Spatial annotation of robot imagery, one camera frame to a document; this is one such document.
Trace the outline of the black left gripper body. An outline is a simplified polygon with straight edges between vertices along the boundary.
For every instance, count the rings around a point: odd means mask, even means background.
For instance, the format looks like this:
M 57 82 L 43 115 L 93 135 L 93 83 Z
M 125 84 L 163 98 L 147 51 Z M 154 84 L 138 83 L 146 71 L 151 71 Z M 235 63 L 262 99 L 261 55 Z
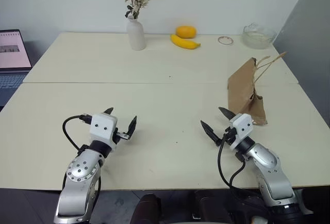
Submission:
M 119 132 L 118 128 L 116 127 L 113 134 L 112 134 L 112 145 L 111 148 L 115 149 L 117 147 L 117 144 L 119 143 L 119 141 L 123 139 L 123 140 L 129 140 L 129 135 L 124 133 L 124 132 Z

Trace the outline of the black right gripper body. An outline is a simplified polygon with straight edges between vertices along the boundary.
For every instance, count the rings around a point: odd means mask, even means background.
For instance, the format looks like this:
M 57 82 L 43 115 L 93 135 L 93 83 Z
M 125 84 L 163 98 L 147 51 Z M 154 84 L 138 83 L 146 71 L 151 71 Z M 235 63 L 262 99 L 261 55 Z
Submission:
M 231 145 L 236 140 L 237 130 L 235 127 L 228 127 L 225 130 L 222 141 Z

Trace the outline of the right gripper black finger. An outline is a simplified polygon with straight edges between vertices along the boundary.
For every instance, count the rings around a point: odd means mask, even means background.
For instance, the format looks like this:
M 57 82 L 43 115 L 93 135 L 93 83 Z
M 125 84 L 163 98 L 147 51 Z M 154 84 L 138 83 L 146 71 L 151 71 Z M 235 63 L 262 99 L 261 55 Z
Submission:
M 216 144 L 216 146 L 220 146 L 222 139 L 219 138 L 213 131 L 213 129 L 204 121 L 200 121 L 202 128 L 204 129 L 205 133 L 209 136 L 209 138 L 211 138 L 214 143 Z
M 228 119 L 231 120 L 232 118 L 234 118 L 236 116 L 235 113 L 233 113 L 232 111 L 224 108 L 224 107 L 218 107 L 218 109 L 220 110 L 220 112 Z

